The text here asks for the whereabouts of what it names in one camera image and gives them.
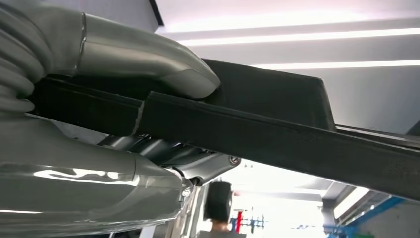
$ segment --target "bolt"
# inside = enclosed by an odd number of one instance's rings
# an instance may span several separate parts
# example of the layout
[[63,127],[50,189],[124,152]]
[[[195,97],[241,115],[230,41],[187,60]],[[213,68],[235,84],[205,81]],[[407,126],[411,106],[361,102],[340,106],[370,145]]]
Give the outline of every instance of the bolt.
[[183,197],[188,197],[191,195],[191,191],[189,189],[182,191],[182,196]]
[[230,157],[230,162],[231,162],[233,165],[236,165],[236,164],[238,164],[238,163],[240,162],[240,160],[239,160],[239,158],[238,158],[238,157]]

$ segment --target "fluorescent light strip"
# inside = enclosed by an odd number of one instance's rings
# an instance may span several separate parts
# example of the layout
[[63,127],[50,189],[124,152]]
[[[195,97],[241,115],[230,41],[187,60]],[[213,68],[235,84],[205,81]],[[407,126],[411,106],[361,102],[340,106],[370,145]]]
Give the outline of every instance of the fluorescent light strip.
[[334,208],[334,217],[339,218],[348,211],[356,202],[364,197],[370,190],[364,187],[357,187],[340,204]]
[[25,213],[25,214],[39,214],[42,212],[31,212],[31,211],[15,211],[15,210],[0,210],[3,213]]
[[185,46],[213,46],[213,45],[231,45],[231,44],[248,44],[248,43],[264,43],[264,42],[309,41],[309,40],[348,39],[348,38],[365,38],[365,37],[381,37],[381,36],[402,36],[402,35],[417,35],[417,34],[420,34],[420,28],[321,32],[321,33],[270,35],[270,36],[243,36],[243,37],[181,40],[178,42]]
[[396,66],[419,66],[420,60],[397,60],[397,61],[361,61],[361,62],[325,62],[325,63],[274,63],[254,64],[252,67],[263,69],[320,69],[320,68],[364,68],[364,67],[396,67]]

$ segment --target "red pole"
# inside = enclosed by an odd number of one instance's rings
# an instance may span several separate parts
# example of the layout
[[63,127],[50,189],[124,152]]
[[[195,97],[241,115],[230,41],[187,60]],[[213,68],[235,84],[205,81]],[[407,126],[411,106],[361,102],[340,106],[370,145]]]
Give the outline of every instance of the red pole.
[[241,228],[242,222],[242,212],[238,212],[238,219],[236,219],[236,233],[239,233],[239,229]]

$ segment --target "black carbon fiber plank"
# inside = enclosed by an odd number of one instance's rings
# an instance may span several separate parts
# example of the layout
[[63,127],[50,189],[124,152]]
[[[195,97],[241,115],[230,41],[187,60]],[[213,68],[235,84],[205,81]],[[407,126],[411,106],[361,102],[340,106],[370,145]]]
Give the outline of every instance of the black carbon fiber plank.
[[417,150],[158,93],[146,101],[140,130],[420,201]]

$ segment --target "white ceiling panel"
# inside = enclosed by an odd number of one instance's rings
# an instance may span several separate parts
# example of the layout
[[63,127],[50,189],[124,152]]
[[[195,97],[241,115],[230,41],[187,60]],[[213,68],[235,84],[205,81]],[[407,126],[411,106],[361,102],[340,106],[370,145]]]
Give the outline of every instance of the white ceiling panel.
[[420,15],[418,0],[156,0],[170,32],[311,25]]

